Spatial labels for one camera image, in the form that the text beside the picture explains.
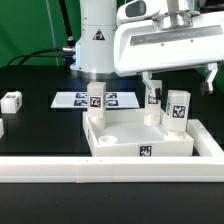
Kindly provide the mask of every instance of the black cable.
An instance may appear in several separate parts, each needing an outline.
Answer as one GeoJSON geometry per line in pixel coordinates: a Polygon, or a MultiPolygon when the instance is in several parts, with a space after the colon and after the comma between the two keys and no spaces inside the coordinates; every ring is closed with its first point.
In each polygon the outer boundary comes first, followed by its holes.
{"type": "Polygon", "coordinates": [[[57,51],[63,51],[62,48],[50,48],[50,49],[44,49],[40,51],[35,51],[23,58],[23,60],[20,61],[19,65],[23,65],[30,57],[38,54],[45,54],[45,53],[50,53],[50,52],[57,52],[57,51]]]}
{"type": "Polygon", "coordinates": [[[65,32],[67,35],[67,44],[68,44],[68,46],[72,47],[75,45],[75,39],[73,38],[73,35],[72,35],[72,29],[71,29],[70,22],[69,22],[68,11],[66,8],[65,1],[59,0],[59,4],[61,7],[61,13],[62,13],[64,25],[65,25],[65,32]]]}
{"type": "Polygon", "coordinates": [[[19,58],[26,58],[26,57],[29,57],[29,58],[63,58],[63,59],[66,59],[66,58],[71,58],[72,56],[71,55],[20,55],[20,56],[17,56],[17,57],[14,57],[12,58],[8,63],[7,63],[7,66],[10,66],[10,64],[19,59],[19,58]]]}

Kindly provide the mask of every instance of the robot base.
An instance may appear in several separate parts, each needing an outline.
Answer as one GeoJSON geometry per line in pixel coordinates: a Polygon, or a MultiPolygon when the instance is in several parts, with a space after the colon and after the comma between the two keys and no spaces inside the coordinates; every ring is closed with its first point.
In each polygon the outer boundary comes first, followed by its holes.
{"type": "Polygon", "coordinates": [[[71,70],[71,75],[95,81],[119,78],[119,76],[115,72],[105,74],[105,73],[92,73],[92,72],[71,70]]]}

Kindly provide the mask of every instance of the printed marker sheet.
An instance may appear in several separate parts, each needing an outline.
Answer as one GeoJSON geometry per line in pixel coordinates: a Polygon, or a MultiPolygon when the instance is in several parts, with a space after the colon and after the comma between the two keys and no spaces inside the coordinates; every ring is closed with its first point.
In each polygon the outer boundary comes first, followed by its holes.
{"type": "MultiPolygon", "coordinates": [[[[57,92],[51,108],[87,108],[87,92],[57,92]]],[[[106,108],[139,108],[134,92],[107,92],[106,108]]]]}

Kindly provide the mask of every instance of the white cube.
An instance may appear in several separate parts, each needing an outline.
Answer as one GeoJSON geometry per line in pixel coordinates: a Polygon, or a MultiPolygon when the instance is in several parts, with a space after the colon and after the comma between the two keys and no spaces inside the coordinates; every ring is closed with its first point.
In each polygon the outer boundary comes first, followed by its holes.
{"type": "Polygon", "coordinates": [[[15,114],[22,106],[21,92],[8,92],[1,99],[1,111],[3,114],[15,114]]]}

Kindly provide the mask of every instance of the small white box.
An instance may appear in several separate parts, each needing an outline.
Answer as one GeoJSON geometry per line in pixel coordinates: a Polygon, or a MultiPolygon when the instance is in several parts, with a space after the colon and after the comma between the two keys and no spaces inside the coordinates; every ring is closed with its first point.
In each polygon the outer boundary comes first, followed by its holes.
{"type": "Polygon", "coordinates": [[[4,135],[3,120],[0,119],[0,138],[4,135]]]}
{"type": "Polygon", "coordinates": [[[15,114],[22,106],[21,92],[8,92],[1,99],[1,111],[3,114],[15,114]]]}

